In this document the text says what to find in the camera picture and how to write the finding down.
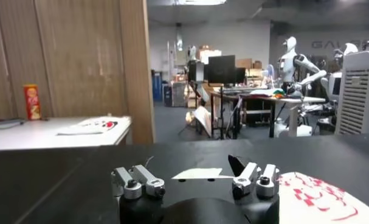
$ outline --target ceiling light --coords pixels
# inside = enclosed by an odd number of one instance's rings
[[[220,5],[227,0],[178,0],[178,5]]]

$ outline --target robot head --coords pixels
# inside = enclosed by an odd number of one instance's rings
[[[343,56],[356,52],[359,52],[356,45],[346,43],[343,48],[334,50],[334,59],[336,60],[340,68],[342,68]]]
[[[292,51],[296,47],[296,38],[290,37],[284,43],[283,46],[286,48],[286,53]]]
[[[195,46],[190,46],[188,48],[188,57],[190,58],[190,60],[196,60],[196,47]]]

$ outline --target black screw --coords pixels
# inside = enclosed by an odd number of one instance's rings
[[[163,197],[164,194],[165,194],[165,189],[164,188],[156,189],[156,196]]]
[[[128,188],[132,188],[132,187],[135,187],[137,186],[137,181],[135,180],[129,180],[128,181]]]
[[[268,177],[260,177],[260,184],[268,185],[269,182],[270,182],[270,179]]]
[[[238,200],[244,196],[244,191],[241,187],[233,188],[233,198]]]

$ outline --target ceiling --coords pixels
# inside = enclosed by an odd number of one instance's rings
[[[150,24],[269,19],[297,27],[369,25],[369,0],[227,0],[223,5],[173,5],[148,0]]]

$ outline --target humanoid robot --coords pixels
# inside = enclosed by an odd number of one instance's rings
[[[326,95],[328,96],[329,101],[337,102],[339,98],[338,94],[336,94],[333,89],[334,89],[336,80],[339,80],[340,82],[340,79],[342,78],[341,70],[342,70],[342,65],[343,65],[343,57],[345,55],[348,55],[350,53],[356,53],[358,51],[359,50],[357,46],[351,43],[346,43],[342,49],[336,49],[334,51],[334,59],[336,60],[336,63],[338,64],[340,69],[337,72],[330,73],[329,76],[323,77],[320,80],[322,86],[326,90]]]
[[[282,89],[292,97],[301,97],[300,92],[302,86],[308,85],[311,82],[326,76],[326,71],[320,70],[316,65],[307,59],[303,54],[297,54],[296,48],[296,38],[288,38],[283,45],[286,48],[286,53],[281,56],[279,60],[279,71],[283,79]],[[313,72],[314,75],[305,78],[301,82],[296,82],[294,80],[294,74],[297,69],[304,67],[309,71]]]

